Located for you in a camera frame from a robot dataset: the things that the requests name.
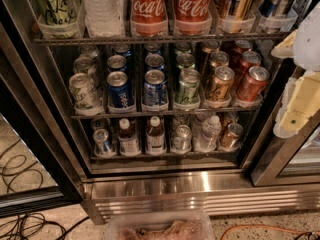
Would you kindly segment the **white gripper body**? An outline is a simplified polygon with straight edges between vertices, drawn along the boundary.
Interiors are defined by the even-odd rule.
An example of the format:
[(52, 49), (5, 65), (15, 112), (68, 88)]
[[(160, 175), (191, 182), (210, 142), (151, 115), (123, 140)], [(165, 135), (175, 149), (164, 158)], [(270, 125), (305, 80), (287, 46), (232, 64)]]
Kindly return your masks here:
[(297, 66), (305, 70), (320, 71), (320, 2), (297, 29), (293, 54)]

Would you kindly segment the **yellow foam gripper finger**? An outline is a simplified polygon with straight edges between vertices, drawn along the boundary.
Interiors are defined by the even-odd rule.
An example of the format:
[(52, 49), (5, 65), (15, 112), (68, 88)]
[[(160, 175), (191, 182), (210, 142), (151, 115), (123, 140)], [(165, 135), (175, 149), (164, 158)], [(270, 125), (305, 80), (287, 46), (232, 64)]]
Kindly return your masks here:
[(282, 42), (271, 50), (271, 55), (279, 59), (292, 58), (296, 34), (296, 30), (292, 31)]
[(320, 109), (320, 72), (290, 77), (284, 90), (273, 133), (279, 138), (296, 135)]

